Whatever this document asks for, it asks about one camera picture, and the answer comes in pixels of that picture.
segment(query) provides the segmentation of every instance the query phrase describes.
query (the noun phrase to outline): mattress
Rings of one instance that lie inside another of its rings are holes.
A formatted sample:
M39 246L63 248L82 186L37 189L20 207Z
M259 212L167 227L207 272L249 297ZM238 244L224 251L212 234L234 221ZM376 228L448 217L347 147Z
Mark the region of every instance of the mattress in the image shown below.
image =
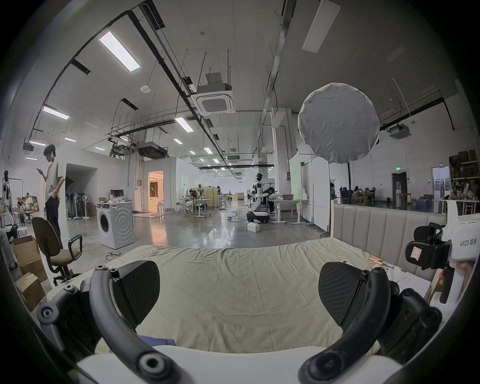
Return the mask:
M139 335L172 338L180 347L228 353L327 347L342 334L322 305L322 266L348 260L371 269L370 255L340 240L247 249L140 246L108 263L152 260L160 296ZM71 282L77 287L92 271ZM51 299L61 287L48 294ZM108 352L102 340L97 353Z

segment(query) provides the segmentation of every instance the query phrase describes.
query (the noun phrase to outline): ceiling air conditioner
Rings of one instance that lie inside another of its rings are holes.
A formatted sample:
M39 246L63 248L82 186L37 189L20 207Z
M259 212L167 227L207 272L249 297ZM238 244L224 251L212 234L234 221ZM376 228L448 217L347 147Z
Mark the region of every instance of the ceiling air conditioner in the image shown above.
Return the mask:
M207 85L200 85L197 93L191 95L192 101L201 115L235 112L233 91L229 84L222 80L220 72L205 74Z
M390 137L396 140L405 139L407 136L411 136L410 130L405 124L398 124L395 127L390 128Z
M150 159L163 159L168 156L165 148L162 148L154 142L141 143L137 145L138 154Z

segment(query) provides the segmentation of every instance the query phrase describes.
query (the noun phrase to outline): monitor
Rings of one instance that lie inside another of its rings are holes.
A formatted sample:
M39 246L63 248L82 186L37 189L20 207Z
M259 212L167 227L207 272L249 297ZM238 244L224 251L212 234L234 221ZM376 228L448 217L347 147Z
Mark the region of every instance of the monitor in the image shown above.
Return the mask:
M111 189L110 194L113 197L122 197L123 196L123 189Z

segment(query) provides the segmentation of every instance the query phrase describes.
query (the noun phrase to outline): upholstered headboard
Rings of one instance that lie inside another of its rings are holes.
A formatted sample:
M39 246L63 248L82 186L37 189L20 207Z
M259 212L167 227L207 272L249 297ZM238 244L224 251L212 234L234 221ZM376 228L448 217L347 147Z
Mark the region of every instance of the upholstered headboard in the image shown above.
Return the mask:
M333 204L331 236L419 277L432 280L435 271L421 270L405 258L405 246L416 227L445 224L445 215L399 209Z

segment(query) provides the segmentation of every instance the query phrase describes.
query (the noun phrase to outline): chair armrest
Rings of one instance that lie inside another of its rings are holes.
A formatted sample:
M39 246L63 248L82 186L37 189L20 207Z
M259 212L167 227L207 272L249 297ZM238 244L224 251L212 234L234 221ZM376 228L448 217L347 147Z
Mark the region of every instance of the chair armrest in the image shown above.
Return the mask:
M80 253L77 255L77 257L74 257L73 251L72 251L72 244L77 240L80 240ZM73 260L77 260L80 256L82 256L82 243L83 243L82 235L77 235L71 238L70 240L68 240L68 250L70 251L70 256L72 257Z

